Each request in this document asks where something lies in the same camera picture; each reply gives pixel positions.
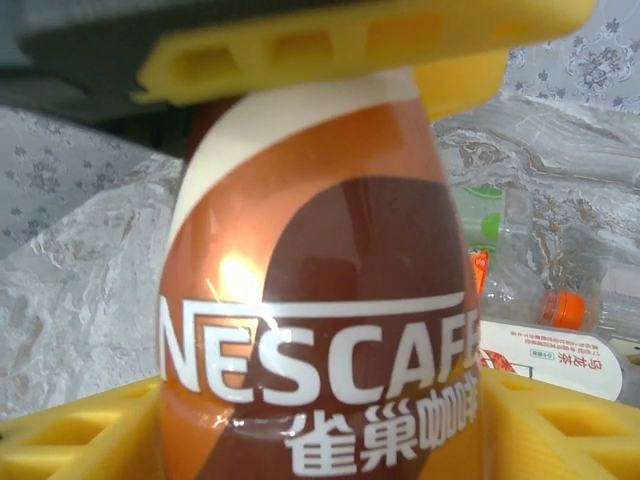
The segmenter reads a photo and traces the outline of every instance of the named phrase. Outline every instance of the nescafe bottle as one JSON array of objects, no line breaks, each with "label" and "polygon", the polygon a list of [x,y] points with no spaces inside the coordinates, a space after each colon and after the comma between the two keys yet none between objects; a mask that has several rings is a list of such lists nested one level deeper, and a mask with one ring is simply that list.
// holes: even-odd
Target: nescafe bottle
[{"label": "nescafe bottle", "polygon": [[410,69],[204,105],[158,296],[169,479],[484,478],[466,247]]}]

